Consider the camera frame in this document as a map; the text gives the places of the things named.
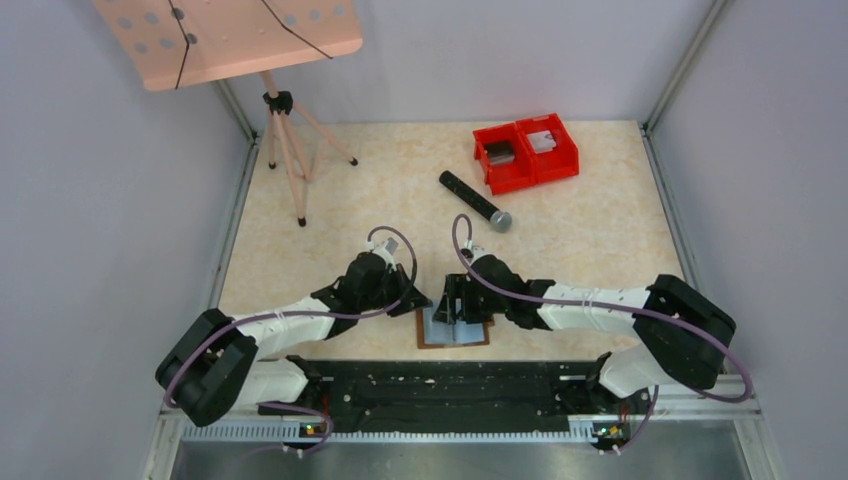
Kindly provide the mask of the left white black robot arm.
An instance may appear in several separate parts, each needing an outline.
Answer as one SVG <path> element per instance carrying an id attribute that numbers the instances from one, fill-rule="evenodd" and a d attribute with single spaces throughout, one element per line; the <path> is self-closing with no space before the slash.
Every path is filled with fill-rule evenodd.
<path id="1" fill-rule="evenodd" d="M 320 386 L 303 367 L 276 354 L 337 337 L 369 312 L 397 317 L 431 304 L 388 255 L 363 252 L 332 284 L 291 305 L 247 316 L 228 316 L 218 308 L 202 312 L 154 378 L 169 406 L 198 427 L 234 408 L 264 402 L 308 413 L 319 404 Z"/>

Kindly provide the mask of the brown leather card holder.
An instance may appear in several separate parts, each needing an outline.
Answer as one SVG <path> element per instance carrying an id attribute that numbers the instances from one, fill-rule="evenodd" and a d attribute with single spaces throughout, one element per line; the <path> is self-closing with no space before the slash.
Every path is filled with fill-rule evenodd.
<path id="1" fill-rule="evenodd" d="M 416 312 L 416 344 L 420 350 L 485 346 L 490 344 L 489 329 L 494 325 L 490 318 L 486 323 L 468 324 L 460 321 L 446 324 L 433 320 L 434 308 Z"/>

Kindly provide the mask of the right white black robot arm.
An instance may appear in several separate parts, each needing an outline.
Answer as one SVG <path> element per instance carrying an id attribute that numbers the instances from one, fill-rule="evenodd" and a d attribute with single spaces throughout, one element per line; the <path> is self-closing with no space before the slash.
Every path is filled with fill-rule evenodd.
<path id="1" fill-rule="evenodd" d="M 660 274 L 630 289 L 574 287 L 524 280 L 481 248 L 463 248 L 459 258 L 467 268 L 465 313 L 502 315 L 526 330 L 582 329 L 636 340 L 596 360 L 586 385 L 594 409 L 612 412 L 643 388 L 673 383 L 713 397 L 736 323 L 680 278 Z"/>

